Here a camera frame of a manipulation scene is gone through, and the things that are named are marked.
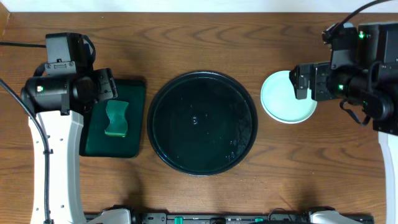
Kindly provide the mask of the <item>green sponge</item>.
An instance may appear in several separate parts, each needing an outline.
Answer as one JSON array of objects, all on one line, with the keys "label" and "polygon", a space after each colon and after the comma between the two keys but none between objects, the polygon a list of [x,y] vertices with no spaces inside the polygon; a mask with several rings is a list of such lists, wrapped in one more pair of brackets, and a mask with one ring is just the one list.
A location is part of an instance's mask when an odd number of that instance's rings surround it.
[{"label": "green sponge", "polygon": [[127,135],[128,123],[126,110],[129,103],[125,101],[109,100],[106,105],[106,115],[109,119],[108,127],[104,130],[105,135],[111,137],[122,137]]}]

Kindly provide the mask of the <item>green plate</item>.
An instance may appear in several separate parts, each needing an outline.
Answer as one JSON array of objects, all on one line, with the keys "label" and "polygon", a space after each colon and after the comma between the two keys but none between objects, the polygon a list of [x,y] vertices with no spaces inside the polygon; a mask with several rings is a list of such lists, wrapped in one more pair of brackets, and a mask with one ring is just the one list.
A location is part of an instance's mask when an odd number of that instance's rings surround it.
[{"label": "green plate", "polygon": [[273,119],[286,124],[297,124],[309,119],[317,108],[317,102],[307,92],[304,100],[295,97],[289,71],[275,72],[265,79],[261,88],[261,104]]}]

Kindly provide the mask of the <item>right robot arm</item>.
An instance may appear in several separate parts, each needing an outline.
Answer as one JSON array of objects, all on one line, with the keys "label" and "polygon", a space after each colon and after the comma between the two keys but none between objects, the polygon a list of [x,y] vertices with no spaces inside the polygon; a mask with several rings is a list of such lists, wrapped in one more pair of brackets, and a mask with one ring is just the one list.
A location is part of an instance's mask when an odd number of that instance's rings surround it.
[{"label": "right robot arm", "polygon": [[354,27],[334,24],[322,33],[331,47],[328,62],[303,63],[289,73],[298,100],[311,91],[314,101],[341,99],[361,106],[362,126],[373,124],[384,159],[386,175],[386,223],[397,223],[397,23],[375,22]]}]

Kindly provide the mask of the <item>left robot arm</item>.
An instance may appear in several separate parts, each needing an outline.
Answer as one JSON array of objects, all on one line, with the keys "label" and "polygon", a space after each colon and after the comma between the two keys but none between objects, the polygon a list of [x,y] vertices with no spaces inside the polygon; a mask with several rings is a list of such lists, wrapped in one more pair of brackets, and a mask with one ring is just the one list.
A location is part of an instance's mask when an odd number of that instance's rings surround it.
[{"label": "left robot arm", "polygon": [[80,141],[87,106],[117,97],[108,68],[35,76],[21,91],[33,110],[34,147],[31,223],[87,223],[80,197]]}]

